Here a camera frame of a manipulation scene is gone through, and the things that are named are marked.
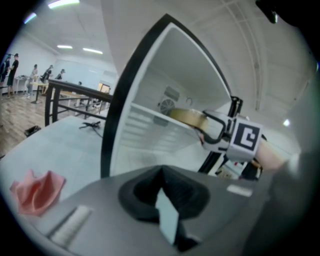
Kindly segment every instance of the black railing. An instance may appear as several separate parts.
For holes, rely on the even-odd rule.
[[[60,98],[61,93],[63,91],[76,93],[78,95],[75,95],[75,97]],[[52,118],[52,123],[54,123],[58,120],[58,114],[61,114],[67,111],[73,111],[75,113],[78,113],[78,115],[84,115],[84,119],[86,119],[87,117],[95,117],[98,119],[105,120],[106,119],[105,116],[91,113],[89,111],[89,107],[94,105],[99,105],[99,104],[101,104],[102,106],[104,102],[110,103],[112,101],[112,98],[113,98],[112,95],[100,92],[98,90],[90,89],[90,88],[83,87],[83,86],[76,85],[69,82],[62,82],[62,81],[50,79],[48,90],[46,92],[46,100],[45,100],[45,110],[44,110],[45,126],[48,126],[50,124],[50,118]],[[95,99],[99,100],[99,102],[91,103],[91,100],[93,101]],[[72,100],[77,100],[77,101],[86,100],[87,104],[78,105],[76,107],[70,107],[70,106],[59,103],[63,101],[72,101]]]

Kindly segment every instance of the person standing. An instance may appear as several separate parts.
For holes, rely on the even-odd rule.
[[[62,74],[63,73],[66,73],[65,72],[65,70],[64,69],[61,69],[61,72],[56,76],[56,78],[55,79],[57,79],[57,80],[61,80],[62,79]]]
[[[32,96],[32,93],[33,93],[33,85],[31,84],[34,79],[35,79],[35,75],[38,74],[38,65],[35,64],[33,66],[33,70],[31,71],[31,74],[30,74],[30,78],[29,78],[29,82],[27,84],[27,88],[28,88],[28,94],[27,94],[27,97],[25,99],[29,99],[30,96]]]
[[[49,79],[49,77],[52,77],[52,69],[54,68],[53,65],[50,65],[50,67],[44,72],[44,74],[40,77],[40,81],[45,84],[46,81]],[[42,94],[44,94],[44,91],[47,91],[45,90],[46,87],[43,86],[42,87]]]
[[[0,67],[0,87],[2,87],[4,85],[4,81],[6,79],[8,72],[9,72],[10,59],[11,59],[11,56],[8,55],[5,59],[5,62],[2,63],[2,65]]]
[[[14,55],[14,62],[12,63],[12,67],[10,68],[10,73],[9,73],[9,77],[8,77],[8,82],[7,82],[7,86],[8,86],[8,98],[10,98],[10,92],[12,93],[12,96],[14,97],[14,89],[13,89],[13,85],[14,85],[14,78],[15,78],[15,74],[17,71],[17,68],[19,66],[19,54],[16,53]]]

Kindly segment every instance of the white label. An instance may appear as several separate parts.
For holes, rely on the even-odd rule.
[[[252,189],[233,184],[228,186],[226,190],[244,197],[251,197],[252,195]]]

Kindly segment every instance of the fluorescent light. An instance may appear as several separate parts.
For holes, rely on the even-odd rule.
[[[72,46],[70,45],[57,45],[58,48],[64,48],[64,49],[72,49]]]
[[[37,15],[33,12],[31,13],[24,21],[24,24],[27,24],[28,21],[32,20],[34,17],[36,17]]]
[[[99,50],[92,50],[92,49],[88,49],[88,48],[83,48],[83,50],[85,50],[87,52],[96,53],[96,54],[103,54],[103,52],[99,51]]]
[[[79,4],[79,3],[80,3],[79,0],[59,0],[59,1],[49,3],[48,6],[50,9],[53,9],[59,6],[64,6],[69,4]]]
[[[283,125],[284,126],[289,126],[290,125],[290,121],[288,119],[286,119],[284,122],[283,122]]]

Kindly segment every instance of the pink towel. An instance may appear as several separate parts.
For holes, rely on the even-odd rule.
[[[38,178],[33,170],[28,170],[24,181],[14,181],[10,187],[18,202],[18,213],[36,216],[44,213],[59,198],[65,180],[50,170]]]

